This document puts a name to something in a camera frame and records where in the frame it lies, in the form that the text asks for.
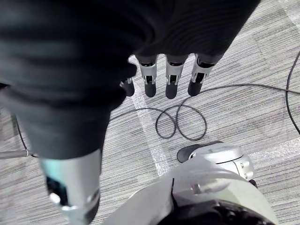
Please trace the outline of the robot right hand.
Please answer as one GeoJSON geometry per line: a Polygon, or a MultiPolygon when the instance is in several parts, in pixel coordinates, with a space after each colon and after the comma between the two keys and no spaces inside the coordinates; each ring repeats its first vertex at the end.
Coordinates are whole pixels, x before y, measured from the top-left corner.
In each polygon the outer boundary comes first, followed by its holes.
{"type": "Polygon", "coordinates": [[[222,58],[257,0],[3,0],[0,101],[21,121],[51,201],[73,225],[88,225],[121,82],[159,54],[170,81],[187,56],[208,68],[222,58]]]}

